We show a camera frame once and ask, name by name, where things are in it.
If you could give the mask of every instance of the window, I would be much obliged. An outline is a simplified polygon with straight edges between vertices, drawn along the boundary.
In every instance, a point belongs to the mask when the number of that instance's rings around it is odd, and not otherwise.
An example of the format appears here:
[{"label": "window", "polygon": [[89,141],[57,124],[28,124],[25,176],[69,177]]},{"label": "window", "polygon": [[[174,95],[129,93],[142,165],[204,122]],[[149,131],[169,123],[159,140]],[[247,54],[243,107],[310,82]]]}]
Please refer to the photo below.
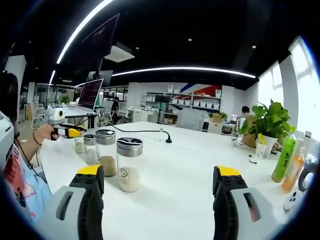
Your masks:
[{"label": "window", "polygon": [[271,99],[284,105],[284,90],[279,63],[276,62],[259,78],[258,101],[269,107]]},{"label": "window", "polygon": [[300,132],[311,131],[320,141],[320,129],[313,127],[320,120],[320,84],[312,56],[302,38],[289,48],[298,87],[298,124]]}]

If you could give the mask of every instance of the ceiling light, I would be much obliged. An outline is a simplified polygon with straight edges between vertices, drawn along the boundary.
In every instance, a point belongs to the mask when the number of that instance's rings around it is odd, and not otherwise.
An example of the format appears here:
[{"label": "ceiling light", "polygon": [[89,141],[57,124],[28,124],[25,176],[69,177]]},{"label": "ceiling light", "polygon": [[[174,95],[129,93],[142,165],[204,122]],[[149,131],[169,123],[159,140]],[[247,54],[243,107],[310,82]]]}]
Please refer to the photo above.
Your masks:
[{"label": "ceiling light", "polygon": [[67,50],[75,40],[75,38],[78,36],[78,34],[81,32],[81,30],[90,22],[91,19],[94,18],[96,14],[98,14],[105,6],[107,6],[109,3],[111,3],[113,0],[104,0],[102,1],[98,6],[96,6],[86,17],[82,20],[82,22],[79,24],[79,26],[74,30],[68,41],[66,42],[65,46],[63,47],[60,56],[58,60],[56,61],[57,64],[60,64],[62,58],[66,54]]},{"label": "ceiling light", "polygon": [[121,73],[115,73],[112,77],[126,75],[126,74],[135,74],[135,73],[142,73],[142,72],[153,72],[153,71],[167,71],[167,70],[195,70],[195,71],[211,71],[211,72],[220,72],[226,74],[235,74],[241,75],[248,78],[256,78],[254,75],[242,73],[239,71],[231,71],[231,70],[224,70],[218,68],[209,68],[209,67],[194,67],[194,66],[170,66],[170,67],[157,67],[157,68],[148,68],[148,69],[141,69],[141,70],[134,70],[134,71],[126,71]]},{"label": "ceiling light", "polygon": [[54,79],[55,74],[56,74],[56,70],[54,70],[54,71],[52,72],[49,84],[51,84],[52,79]]}]

